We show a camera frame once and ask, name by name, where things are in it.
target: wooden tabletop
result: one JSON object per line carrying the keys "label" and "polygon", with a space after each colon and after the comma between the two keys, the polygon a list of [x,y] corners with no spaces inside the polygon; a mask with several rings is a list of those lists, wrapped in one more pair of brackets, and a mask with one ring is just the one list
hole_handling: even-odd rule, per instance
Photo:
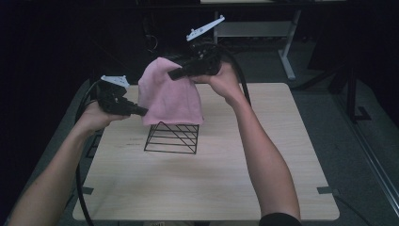
{"label": "wooden tabletop", "polygon": [[[205,122],[197,154],[144,152],[150,130],[138,116],[114,121],[104,135],[84,186],[93,219],[259,220],[237,122],[224,99],[197,85]],[[333,220],[339,210],[308,133],[285,84],[248,84],[253,109],[294,177],[304,220]],[[135,102],[138,87],[126,97]],[[84,219],[79,203],[73,217]]]}

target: pink towel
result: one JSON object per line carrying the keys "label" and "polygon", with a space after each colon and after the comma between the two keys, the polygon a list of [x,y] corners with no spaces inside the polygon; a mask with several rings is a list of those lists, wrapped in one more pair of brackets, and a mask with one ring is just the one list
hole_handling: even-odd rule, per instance
{"label": "pink towel", "polygon": [[142,117],[144,125],[202,124],[200,95],[192,80],[183,77],[173,81],[168,72],[181,68],[158,57],[146,68],[138,81],[138,105],[149,109]]}

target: wire rack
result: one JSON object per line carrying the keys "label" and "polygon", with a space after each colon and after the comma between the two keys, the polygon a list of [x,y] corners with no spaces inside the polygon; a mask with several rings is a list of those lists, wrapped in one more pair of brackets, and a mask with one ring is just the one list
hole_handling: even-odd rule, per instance
{"label": "wire rack", "polygon": [[144,151],[196,154],[199,129],[197,124],[165,124],[160,121],[151,126]]}

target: person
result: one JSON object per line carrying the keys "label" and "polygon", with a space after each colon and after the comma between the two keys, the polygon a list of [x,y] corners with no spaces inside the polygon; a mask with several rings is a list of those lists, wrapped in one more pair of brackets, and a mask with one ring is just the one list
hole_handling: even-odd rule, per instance
{"label": "person", "polygon": [[[260,225],[301,225],[291,173],[241,91],[231,64],[222,62],[217,75],[192,79],[209,84],[236,115],[249,177],[261,208]],[[104,113],[96,102],[90,104],[49,166],[20,198],[9,225],[56,225],[69,198],[85,140],[111,121],[126,118]]]}

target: floor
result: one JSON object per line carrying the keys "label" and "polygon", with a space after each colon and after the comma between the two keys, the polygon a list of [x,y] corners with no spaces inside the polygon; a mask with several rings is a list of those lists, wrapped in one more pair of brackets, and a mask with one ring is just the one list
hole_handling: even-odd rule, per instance
{"label": "floor", "polygon": [[[234,40],[224,43],[234,47],[232,50],[236,52],[235,57],[249,83],[279,82],[295,87],[321,73],[307,70],[314,47],[311,41],[296,41],[292,45],[289,59],[296,74],[295,81],[287,79],[279,61],[277,51],[284,44],[284,40]],[[341,212],[337,220],[304,221],[303,225],[399,225],[398,215],[391,208],[353,132],[351,122],[348,122],[343,113],[341,102],[345,93],[330,94],[327,91],[329,81],[330,78],[307,90],[293,91],[293,95],[330,187],[339,194],[340,200],[349,203],[356,211],[337,199]],[[74,112],[87,88],[88,84],[85,83],[76,93],[29,183],[46,167],[72,128]],[[358,82],[357,101],[372,118],[371,121],[360,121],[357,127],[367,137],[370,146],[390,175],[392,183],[399,187],[398,128],[379,106],[373,92],[361,82]],[[86,176],[90,163],[91,159],[82,159],[83,176]],[[58,225],[86,225],[85,222],[72,218],[76,196],[74,189],[71,201]],[[95,225],[142,225],[142,222],[96,221]]]}

